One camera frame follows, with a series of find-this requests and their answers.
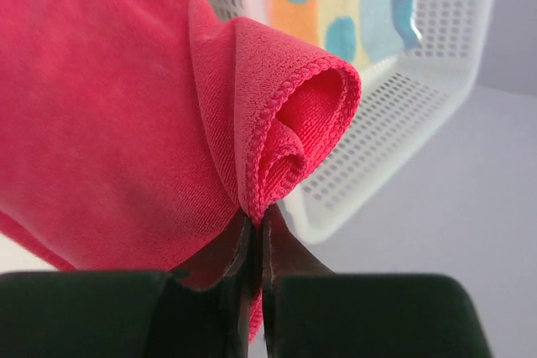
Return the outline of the blue dotted striped towel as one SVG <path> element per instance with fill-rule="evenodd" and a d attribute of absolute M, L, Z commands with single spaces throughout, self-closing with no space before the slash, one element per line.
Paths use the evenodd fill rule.
<path fill-rule="evenodd" d="M 275 29 L 316 45 L 357 69 L 420 45 L 416 0 L 263 0 Z"/>

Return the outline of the pink microfiber towel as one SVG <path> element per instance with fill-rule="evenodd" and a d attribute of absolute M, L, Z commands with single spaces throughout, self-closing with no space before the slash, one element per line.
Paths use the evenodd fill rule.
<path fill-rule="evenodd" d="M 67 273 L 170 270 L 307 178 L 346 61 L 207 0 L 1 0 L 1 232 Z"/>

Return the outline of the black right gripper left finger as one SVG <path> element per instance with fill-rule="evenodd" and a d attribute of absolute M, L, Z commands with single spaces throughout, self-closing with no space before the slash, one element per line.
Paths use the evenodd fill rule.
<path fill-rule="evenodd" d="M 244 357 L 252 222 L 238 212 L 169 271 L 9 272 L 1 277 L 4 357 Z"/>

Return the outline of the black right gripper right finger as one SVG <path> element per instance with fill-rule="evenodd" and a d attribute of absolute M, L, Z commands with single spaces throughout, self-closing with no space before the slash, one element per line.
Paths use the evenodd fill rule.
<path fill-rule="evenodd" d="M 337 274 L 290 232 L 276 206 L 261 229 L 268 356 L 492 356 L 472 299 L 454 278 Z"/>

